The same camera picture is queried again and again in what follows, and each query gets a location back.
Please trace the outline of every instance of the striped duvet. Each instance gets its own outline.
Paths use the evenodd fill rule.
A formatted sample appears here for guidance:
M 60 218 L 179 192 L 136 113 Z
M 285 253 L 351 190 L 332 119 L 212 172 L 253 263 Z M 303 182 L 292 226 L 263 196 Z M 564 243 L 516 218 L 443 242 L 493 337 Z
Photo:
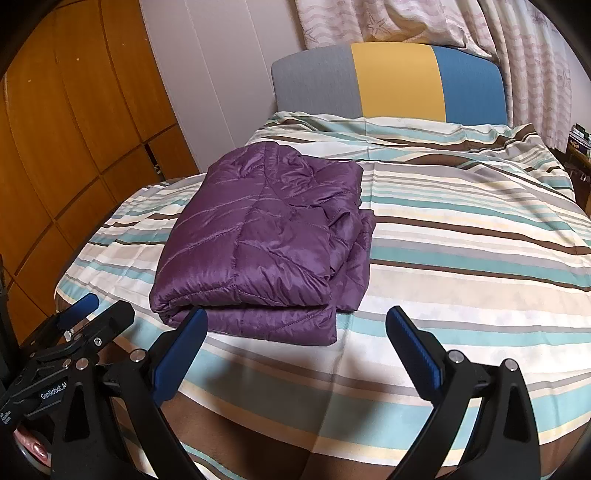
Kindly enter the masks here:
M 208 334 L 163 407 L 194 461 L 209 478 L 385 479 L 431 410 L 385 334 L 399 304 L 447 349 L 519 362 L 543 474 L 552 472 L 591 417 L 591 222 L 531 126 L 280 112 L 250 142 L 268 140 L 359 161 L 362 208 L 378 218 L 370 284 L 359 311 L 338 315 L 330 347 Z M 99 312 L 119 299 L 134 305 L 116 348 L 148 348 L 168 329 L 148 293 L 203 177 L 138 191 L 59 282 L 59 301 L 91 291 Z M 477 410 L 473 400 L 446 466 L 459 461 Z

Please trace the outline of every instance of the wooden wardrobe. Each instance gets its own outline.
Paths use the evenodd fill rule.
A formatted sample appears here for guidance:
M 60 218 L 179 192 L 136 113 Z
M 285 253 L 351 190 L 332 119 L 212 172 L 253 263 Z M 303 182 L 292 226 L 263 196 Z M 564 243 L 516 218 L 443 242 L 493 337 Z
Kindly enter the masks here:
M 138 0 L 64 0 L 0 81 L 0 253 L 22 341 L 73 252 L 140 187 L 198 173 Z

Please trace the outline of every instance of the folded purple jacket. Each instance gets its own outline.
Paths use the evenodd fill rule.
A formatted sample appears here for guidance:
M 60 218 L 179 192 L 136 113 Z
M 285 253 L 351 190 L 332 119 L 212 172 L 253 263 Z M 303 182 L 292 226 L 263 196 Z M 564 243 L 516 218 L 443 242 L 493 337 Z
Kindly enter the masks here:
M 336 311 L 356 310 L 369 283 L 375 218 L 359 209 L 362 173 L 274 142 L 225 155 L 164 246 L 152 310 L 177 326 L 199 305 L 215 332 L 335 342 Z

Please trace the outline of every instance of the curtain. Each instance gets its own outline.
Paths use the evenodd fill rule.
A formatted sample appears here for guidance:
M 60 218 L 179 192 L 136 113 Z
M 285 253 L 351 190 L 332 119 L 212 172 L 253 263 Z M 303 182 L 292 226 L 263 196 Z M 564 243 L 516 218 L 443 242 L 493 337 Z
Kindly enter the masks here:
M 528 0 L 296 1 L 307 48 L 400 41 L 454 47 L 494 61 L 510 123 L 532 123 L 548 147 L 566 148 L 566 41 Z

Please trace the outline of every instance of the blue gripper pad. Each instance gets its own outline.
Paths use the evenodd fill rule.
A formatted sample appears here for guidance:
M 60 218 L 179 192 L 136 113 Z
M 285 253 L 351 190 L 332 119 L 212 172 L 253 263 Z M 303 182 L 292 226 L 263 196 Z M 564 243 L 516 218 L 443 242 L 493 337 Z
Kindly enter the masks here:
M 60 330 L 70 330 L 75 325 L 88 317 L 99 307 L 99 298 L 94 293 L 88 293 L 74 305 L 58 314 L 57 327 Z
M 152 399 L 157 406 L 170 400 L 187 374 L 207 335 L 207 313 L 193 309 L 175 331 L 176 338 L 152 373 Z
M 445 349 L 432 333 L 418 330 L 398 306 L 392 307 L 386 315 L 386 333 L 419 396 L 438 403 Z

